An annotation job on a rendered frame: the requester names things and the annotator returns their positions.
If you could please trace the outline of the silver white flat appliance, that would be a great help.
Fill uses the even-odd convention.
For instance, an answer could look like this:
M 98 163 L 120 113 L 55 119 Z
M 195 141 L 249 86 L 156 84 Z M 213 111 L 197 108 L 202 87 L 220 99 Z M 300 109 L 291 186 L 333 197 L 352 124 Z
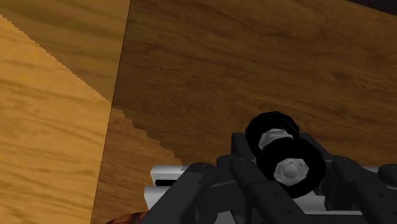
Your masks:
M 151 209 L 160 197 L 172 186 L 172 184 L 185 172 L 187 165 L 155 165 L 150 174 L 153 186 L 146 186 L 144 198 L 148 209 Z M 321 214 L 325 216 L 335 215 L 341 218 L 346 215 L 349 218 L 362 218 L 359 211 L 326 211 L 324 206 L 325 197 L 316 195 L 313 191 L 301 196 L 294 201 L 303 209 L 305 214 Z M 243 217 L 232 214 L 231 209 L 218 213 L 214 224 L 244 224 Z

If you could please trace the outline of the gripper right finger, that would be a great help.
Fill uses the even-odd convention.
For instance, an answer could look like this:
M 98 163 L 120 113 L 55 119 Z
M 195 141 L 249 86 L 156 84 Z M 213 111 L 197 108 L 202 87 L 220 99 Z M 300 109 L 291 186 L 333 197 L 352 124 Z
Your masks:
M 325 210 L 305 210 L 312 224 L 397 224 L 397 164 L 362 167 L 328 153 L 308 133 L 299 138 L 318 149 L 326 162 L 326 176 L 314 189 L 325 197 L 320 205 Z

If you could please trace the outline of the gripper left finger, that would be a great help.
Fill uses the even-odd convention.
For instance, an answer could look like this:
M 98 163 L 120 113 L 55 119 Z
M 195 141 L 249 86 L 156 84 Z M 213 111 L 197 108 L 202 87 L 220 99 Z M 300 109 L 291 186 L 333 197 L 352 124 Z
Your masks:
M 306 214 L 253 162 L 242 133 L 232 134 L 232 150 L 217 164 L 197 162 L 148 210 L 143 224 L 214 224 L 231 209 L 244 224 L 307 222 Z

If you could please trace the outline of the black dumbbell with grey hubs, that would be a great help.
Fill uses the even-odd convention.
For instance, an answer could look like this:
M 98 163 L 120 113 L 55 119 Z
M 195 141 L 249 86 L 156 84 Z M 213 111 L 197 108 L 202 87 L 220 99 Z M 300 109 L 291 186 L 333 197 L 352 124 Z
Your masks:
M 272 129 L 284 130 L 287 136 L 278 137 L 261 147 L 262 135 Z M 326 162 L 322 154 L 310 143 L 298 137 L 299 130 L 292 117 L 278 111 L 259 114 L 249 122 L 245 130 L 245 137 L 256 158 L 256 164 L 269 180 L 275 179 L 276 167 L 283 160 L 302 159 L 305 162 L 309 170 L 304 179 L 291 186 L 281 184 L 293 199 L 311 192 L 326 174 Z

